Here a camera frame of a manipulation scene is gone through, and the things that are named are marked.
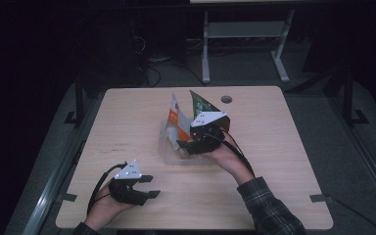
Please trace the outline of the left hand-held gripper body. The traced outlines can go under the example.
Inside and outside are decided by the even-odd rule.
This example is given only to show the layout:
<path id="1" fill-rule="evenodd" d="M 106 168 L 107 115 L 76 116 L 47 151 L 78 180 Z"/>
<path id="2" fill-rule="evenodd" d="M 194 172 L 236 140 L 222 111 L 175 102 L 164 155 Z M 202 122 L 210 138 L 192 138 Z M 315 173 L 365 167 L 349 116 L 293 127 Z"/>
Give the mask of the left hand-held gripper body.
<path id="1" fill-rule="evenodd" d="M 136 160 L 126 164 L 109 184 L 111 196 L 119 203 L 143 206 L 148 194 L 133 189 L 136 183 L 143 183 L 139 182 L 142 175 Z"/>

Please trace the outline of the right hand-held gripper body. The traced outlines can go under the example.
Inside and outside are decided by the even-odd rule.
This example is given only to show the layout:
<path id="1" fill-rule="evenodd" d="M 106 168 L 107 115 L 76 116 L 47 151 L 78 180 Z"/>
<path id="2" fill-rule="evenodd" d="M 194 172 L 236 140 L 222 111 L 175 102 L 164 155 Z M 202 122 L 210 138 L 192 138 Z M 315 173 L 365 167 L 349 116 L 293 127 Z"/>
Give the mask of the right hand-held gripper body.
<path id="1" fill-rule="evenodd" d="M 226 112 L 200 112 L 190 125 L 191 140 L 185 143 L 189 155 L 199 155 L 217 149 L 224 139 L 224 126 L 218 122 Z"/>

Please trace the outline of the clear plastic container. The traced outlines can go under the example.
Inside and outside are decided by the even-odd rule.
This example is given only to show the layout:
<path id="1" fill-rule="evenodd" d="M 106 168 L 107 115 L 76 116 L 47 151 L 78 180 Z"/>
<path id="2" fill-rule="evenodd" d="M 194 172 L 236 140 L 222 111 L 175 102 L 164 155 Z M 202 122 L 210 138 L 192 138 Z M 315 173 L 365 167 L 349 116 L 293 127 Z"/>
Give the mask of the clear plastic container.
<path id="1" fill-rule="evenodd" d="M 165 131 L 166 121 L 160 125 L 158 152 L 166 165 L 216 165 L 216 161 L 204 155 L 189 155 L 184 150 L 174 150 Z"/>

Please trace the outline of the orange and white food packet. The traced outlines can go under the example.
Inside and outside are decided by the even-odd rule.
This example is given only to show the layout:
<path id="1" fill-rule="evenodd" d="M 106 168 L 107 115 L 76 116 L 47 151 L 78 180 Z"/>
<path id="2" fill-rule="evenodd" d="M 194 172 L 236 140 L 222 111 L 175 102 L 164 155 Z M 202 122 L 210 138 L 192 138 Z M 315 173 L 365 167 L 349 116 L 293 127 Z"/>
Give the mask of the orange and white food packet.
<path id="1" fill-rule="evenodd" d="M 165 132 L 175 151 L 179 149 L 178 140 L 189 141 L 191 139 L 190 124 L 191 120 L 183 114 L 175 95 L 172 94 Z"/>

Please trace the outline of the green and gold seasoning packet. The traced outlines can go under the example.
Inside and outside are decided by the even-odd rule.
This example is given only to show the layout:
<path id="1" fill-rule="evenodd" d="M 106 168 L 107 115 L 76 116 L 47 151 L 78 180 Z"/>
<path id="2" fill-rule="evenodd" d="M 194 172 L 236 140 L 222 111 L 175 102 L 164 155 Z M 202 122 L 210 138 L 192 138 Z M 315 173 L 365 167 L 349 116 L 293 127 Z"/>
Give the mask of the green and gold seasoning packet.
<path id="1" fill-rule="evenodd" d="M 226 131 L 229 130 L 230 118 L 228 117 L 227 112 L 221 111 L 194 91 L 190 91 L 190 94 L 192 97 L 194 112 L 194 120 L 191 122 L 192 127 L 215 124 Z"/>

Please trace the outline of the person's right hand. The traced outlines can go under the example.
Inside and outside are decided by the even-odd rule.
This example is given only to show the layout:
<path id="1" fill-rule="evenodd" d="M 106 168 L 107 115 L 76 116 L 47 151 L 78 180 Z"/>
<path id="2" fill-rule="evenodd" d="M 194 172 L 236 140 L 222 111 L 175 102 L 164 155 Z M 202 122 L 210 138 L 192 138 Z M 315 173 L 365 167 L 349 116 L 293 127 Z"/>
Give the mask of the person's right hand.
<path id="1" fill-rule="evenodd" d="M 224 144 L 221 144 L 212 152 L 205 153 L 205 156 L 216 161 L 222 169 L 231 174 L 238 185 L 255 178 L 237 155 Z"/>

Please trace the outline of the person's left hand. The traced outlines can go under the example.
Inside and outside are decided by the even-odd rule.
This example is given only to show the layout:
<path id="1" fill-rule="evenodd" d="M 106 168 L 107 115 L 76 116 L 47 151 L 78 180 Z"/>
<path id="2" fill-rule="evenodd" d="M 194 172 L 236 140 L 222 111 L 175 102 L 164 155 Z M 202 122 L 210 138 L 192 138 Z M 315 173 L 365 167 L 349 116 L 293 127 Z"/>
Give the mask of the person's left hand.
<path id="1" fill-rule="evenodd" d="M 84 224 L 89 228 L 98 231 L 108 225 L 120 213 L 129 210 L 132 205 L 117 202 L 109 191 L 109 186 L 105 185 L 98 192 L 96 202 L 84 220 Z"/>

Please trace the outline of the black metal stand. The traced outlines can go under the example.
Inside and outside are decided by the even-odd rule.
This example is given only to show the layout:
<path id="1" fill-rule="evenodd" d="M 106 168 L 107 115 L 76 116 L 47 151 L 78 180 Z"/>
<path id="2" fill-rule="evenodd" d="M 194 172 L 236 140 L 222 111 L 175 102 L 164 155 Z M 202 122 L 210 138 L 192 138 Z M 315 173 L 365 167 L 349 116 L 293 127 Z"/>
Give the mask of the black metal stand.
<path id="1" fill-rule="evenodd" d="M 68 113 L 65 118 L 65 123 L 73 124 L 75 128 L 78 128 L 80 127 L 84 118 L 83 86 L 82 79 L 79 75 L 74 80 L 74 97 L 75 111 Z"/>
<path id="2" fill-rule="evenodd" d="M 353 109 L 353 73 L 351 70 L 348 70 L 344 81 L 343 118 L 350 127 L 355 124 L 369 123 L 362 110 Z"/>

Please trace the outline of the grey metal table bracket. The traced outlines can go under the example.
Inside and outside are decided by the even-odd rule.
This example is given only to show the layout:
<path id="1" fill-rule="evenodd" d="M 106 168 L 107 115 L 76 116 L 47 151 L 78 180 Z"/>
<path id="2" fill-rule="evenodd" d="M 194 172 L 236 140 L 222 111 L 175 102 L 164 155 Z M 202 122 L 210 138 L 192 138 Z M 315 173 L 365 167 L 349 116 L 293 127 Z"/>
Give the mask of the grey metal table bracket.
<path id="1" fill-rule="evenodd" d="M 318 194 L 309 196 L 313 203 L 325 202 L 325 203 L 334 203 L 335 199 L 328 194 Z"/>
<path id="2" fill-rule="evenodd" d="M 68 202 L 74 202 L 76 200 L 76 195 L 74 194 L 59 194 L 56 198 L 57 202 L 62 202 L 62 201 L 68 201 Z"/>

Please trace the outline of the white metal table frame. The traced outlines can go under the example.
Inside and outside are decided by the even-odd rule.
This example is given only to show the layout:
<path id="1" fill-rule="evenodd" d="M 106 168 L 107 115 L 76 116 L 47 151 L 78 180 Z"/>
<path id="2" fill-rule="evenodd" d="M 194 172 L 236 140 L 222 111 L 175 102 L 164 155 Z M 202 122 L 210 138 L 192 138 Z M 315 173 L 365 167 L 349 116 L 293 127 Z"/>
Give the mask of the white metal table frame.
<path id="1" fill-rule="evenodd" d="M 245 21 L 245 22 L 213 22 L 210 20 L 210 10 L 204 11 L 203 22 L 203 53 L 202 53 L 202 82 L 211 82 L 209 63 L 209 40 L 225 38 L 277 38 L 278 46 L 271 51 L 271 58 L 283 83 L 289 81 L 289 76 L 282 62 L 282 52 L 292 26 L 295 9 L 289 9 L 282 21 Z"/>

